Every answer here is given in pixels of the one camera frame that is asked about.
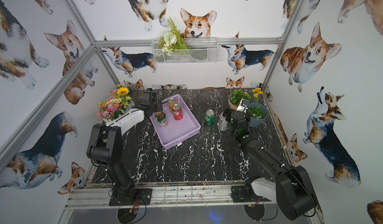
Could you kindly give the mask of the tall white energy can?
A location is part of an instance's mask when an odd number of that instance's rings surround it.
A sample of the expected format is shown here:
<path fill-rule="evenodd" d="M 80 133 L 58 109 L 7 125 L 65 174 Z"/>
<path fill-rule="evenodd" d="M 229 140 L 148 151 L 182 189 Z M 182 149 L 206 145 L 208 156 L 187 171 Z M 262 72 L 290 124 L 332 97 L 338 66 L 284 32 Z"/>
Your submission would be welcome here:
<path fill-rule="evenodd" d="M 164 112 L 157 112 L 155 119 L 159 127 L 166 127 L 168 125 L 167 117 Z"/>
<path fill-rule="evenodd" d="M 227 126 L 228 126 L 228 121 L 226 121 L 226 115 L 224 114 L 224 112 L 222 112 L 218 116 L 218 123 L 217 123 L 218 130 L 221 132 L 224 132 L 227 130 Z"/>

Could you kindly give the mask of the orange soda can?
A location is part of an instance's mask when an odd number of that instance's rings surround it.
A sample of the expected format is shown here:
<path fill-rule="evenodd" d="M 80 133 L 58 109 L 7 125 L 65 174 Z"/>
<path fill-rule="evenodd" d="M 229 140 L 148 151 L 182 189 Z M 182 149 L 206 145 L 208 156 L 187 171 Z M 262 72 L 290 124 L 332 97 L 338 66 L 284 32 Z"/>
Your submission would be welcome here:
<path fill-rule="evenodd" d="M 174 97 L 170 97 L 167 101 L 169 110 L 171 113 L 173 113 L 173 106 L 178 104 L 177 100 Z"/>

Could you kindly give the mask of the red cola can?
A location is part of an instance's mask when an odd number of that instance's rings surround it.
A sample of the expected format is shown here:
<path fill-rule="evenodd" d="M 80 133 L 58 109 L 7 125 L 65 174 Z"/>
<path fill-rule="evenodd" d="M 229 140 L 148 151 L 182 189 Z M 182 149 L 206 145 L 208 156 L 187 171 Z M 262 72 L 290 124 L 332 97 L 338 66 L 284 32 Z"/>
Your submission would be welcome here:
<path fill-rule="evenodd" d="M 182 107 L 179 104 L 173 105 L 172 113 L 174 115 L 175 120 L 182 120 L 183 119 Z"/>

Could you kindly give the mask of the green soda can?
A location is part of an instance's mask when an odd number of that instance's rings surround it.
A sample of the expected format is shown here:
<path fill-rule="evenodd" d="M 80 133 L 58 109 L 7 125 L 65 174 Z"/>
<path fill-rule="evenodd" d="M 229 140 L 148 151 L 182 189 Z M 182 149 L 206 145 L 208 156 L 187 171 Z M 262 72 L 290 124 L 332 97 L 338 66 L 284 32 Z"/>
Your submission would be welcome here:
<path fill-rule="evenodd" d="M 208 109 L 205 112 L 205 118 L 204 118 L 204 123 L 206 126 L 210 127 L 213 126 L 215 120 L 215 112 L 212 109 Z"/>

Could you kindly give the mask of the lilac perforated plastic basket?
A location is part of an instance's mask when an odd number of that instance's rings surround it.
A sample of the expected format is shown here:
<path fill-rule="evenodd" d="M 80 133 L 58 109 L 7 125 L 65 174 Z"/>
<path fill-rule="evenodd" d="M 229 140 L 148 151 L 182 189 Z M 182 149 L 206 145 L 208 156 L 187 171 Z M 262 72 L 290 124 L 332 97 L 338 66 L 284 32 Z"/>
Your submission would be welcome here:
<path fill-rule="evenodd" d="M 175 98 L 178 105 L 181 106 L 183 115 L 181 120 L 175 120 L 173 114 L 170 112 L 168 107 L 168 100 L 170 98 Z M 165 127 L 160 126 L 156 120 L 155 113 L 152 114 L 150 120 L 164 149 L 171 149 L 199 134 L 201 125 L 180 94 L 175 94 L 164 99 L 162 101 L 162 108 L 168 124 Z"/>

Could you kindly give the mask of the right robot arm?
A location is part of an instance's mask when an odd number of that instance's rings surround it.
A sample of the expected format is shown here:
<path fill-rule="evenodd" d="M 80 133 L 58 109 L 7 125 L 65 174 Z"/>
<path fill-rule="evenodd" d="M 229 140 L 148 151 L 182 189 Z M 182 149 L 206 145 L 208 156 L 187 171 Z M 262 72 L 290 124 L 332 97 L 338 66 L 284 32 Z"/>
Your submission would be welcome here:
<path fill-rule="evenodd" d="M 318 199 L 308 172 L 302 166 L 293 166 L 265 147 L 247 128 L 247 114 L 226 109 L 223 117 L 233 126 L 232 136 L 239 149 L 260 164 L 272 177 L 253 177 L 244 186 L 234 186 L 232 198 L 235 202 L 255 201 L 265 198 L 275 204 L 291 221 L 308 216 L 318 207 Z"/>

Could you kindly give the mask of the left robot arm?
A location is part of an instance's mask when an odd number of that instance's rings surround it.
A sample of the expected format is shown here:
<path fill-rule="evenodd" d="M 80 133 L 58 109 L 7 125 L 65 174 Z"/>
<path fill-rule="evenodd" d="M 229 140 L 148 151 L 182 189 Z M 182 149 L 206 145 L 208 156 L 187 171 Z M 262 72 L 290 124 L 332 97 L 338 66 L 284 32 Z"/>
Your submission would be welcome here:
<path fill-rule="evenodd" d="M 135 183 L 122 162 L 122 136 L 135 125 L 162 110 L 161 102 L 143 101 L 116 120 L 106 124 L 98 123 L 92 127 L 87 157 L 94 166 L 105 170 L 113 185 L 112 197 L 129 203 L 137 201 Z"/>

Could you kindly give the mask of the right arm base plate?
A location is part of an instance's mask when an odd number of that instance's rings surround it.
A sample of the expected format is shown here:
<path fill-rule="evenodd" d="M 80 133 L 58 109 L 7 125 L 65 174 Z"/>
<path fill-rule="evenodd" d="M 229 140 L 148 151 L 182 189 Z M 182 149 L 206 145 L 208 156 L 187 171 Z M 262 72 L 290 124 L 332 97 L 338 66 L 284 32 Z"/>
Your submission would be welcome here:
<path fill-rule="evenodd" d="M 231 186 L 231 197 L 234 203 L 270 202 L 265 197 L 257 196 L 250 185 Z"/>

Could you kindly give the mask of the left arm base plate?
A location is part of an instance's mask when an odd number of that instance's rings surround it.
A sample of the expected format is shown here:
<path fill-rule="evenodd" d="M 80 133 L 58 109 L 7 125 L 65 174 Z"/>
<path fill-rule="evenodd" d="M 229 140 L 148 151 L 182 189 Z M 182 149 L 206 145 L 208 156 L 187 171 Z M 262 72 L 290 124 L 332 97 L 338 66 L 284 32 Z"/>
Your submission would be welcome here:
<path fill-rule="evenodd" d="M 148 206 L 151 202 L 152 192 L 153 189 L 150 188 L 135 189 L 133 193 L 112 188 L 108 192 L 109 206 Z"/>

